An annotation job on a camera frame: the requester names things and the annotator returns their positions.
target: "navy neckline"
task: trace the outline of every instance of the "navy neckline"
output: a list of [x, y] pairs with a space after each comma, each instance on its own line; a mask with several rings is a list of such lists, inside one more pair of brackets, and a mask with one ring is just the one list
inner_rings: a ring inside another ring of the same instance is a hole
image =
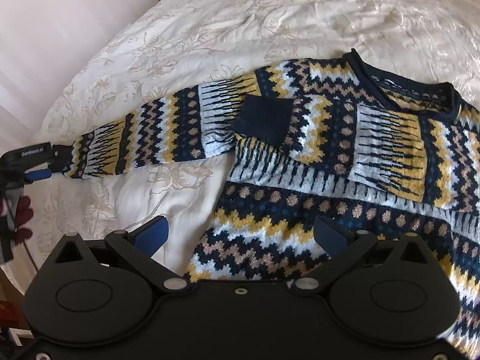
[[[350, 64], [358, 80], [360, 80], [362, 84], [370, 90], [370, 92], [374, 95], [378, 102], [380, 102], [386, 109], [404, 112], [408, 114], [415, 114], [418, 116], [424, 116], [435, 120], [441, 120], [445, 123], [452, 123], [460, 113], [460, 104], [462, 102], [462, 98], [460, 94], [455, 90], [453, 85], [449, 82], [442, 82], [438, 84], [424, 84], [413, 81], [411, 79], [407, 79], [394, 73], [377, 69], [376, 67], [373, 67], [363, 62], [362, 58], [355, 49], [352, 49], [351, 52], [345, 53], [343, 57]], [[398, 85], [415, 90], [418, 93], [431, 93], [442, 90], [445, 94], [447, 94], [450, 100], [450, 110], [448, 112], [438, 112], [428, 109], [415, 111], [407, 108], [402, 108], [395, 101], [390, 99], [385, 92], [383, 92], [378, 83], [372, 78], [372, 74], [383, 79], [390, 79]]]

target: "white bedspread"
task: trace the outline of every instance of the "white bedspread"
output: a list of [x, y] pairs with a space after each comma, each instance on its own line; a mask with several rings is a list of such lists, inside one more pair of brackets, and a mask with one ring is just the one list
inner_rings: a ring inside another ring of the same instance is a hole
[[[293, 57], [363, 60], [409, 78], [451, 81], [480, 105], [480, 0], [162, 0], [96, 55], [53, 105], [35, 139], [71, 143], [150, 99]], [[66, 231], [102, 238], [155, 215], [170, 236], [154, 258], [182, 273], [227, 177], [229, 155], [148, 166], [105, 179], [55, 175], [26, 189], [42, 264]], [[21, 290], [24, 252], [5, 267]]]

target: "navy cuff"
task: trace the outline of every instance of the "navy cuff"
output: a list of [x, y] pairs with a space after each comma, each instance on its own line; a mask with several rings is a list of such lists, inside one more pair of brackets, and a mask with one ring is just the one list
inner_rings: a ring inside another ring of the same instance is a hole
[[280, 147], [289, 129], [292, 109], [292, 99], [248, 94], [232, 128], [240, 135], [256, 137]]

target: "fair isle sweater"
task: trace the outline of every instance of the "fair isle sweater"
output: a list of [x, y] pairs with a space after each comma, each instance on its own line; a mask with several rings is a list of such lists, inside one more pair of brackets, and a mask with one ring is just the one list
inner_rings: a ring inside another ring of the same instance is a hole
[[121, 174], [235, 149], [186, 275], [294, 279], [328, 256], [315, 216], [380, 239], [425, 240], [457, 289], [450, 342], [472, 355], [478, 297], [480, 113], [449, 83], [421, 84], [355, 50], [185, 88], [82, 135], [63, 173]]

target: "sweater collar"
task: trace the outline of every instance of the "sweater collar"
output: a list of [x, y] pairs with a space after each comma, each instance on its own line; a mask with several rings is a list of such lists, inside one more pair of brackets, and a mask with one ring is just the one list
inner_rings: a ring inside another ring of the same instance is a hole
[[[386, 108], [392, 111], [399, 111], [409, 114], [416, 114], [418, 116], [424, 116], [436, 120], [441, 120], [445, 123], [452, 123], [460, 113], [460, 106], [462, 98], [460, 94], [455, 90], [452, 84], [449, 82], [443, 82], [439, 84], [423, 84], [405, 77], [399, 76], [394, 73], [390, 73], [376, 67], [370, 66], [363, 62], [360, 55], [355, 49], [343, 55], [344, 59], [350, 64], [351, 68], [355, 72], [357, 78], [366, 86], [372, 95]], [[402, 108], [395, 101], [390, 99], [387, 94], [381, 89], [378, 84], [378, 80], [388, 80], [395, 85], [405, 88], [409, 91], [419, 94], [428, 93], [442, 93], [446, 98], [442, 100], [442, 104], [446, 107], [445, 111], [438, 112], [426, 107], [423, 110], [411, 110], [408, 108]]]

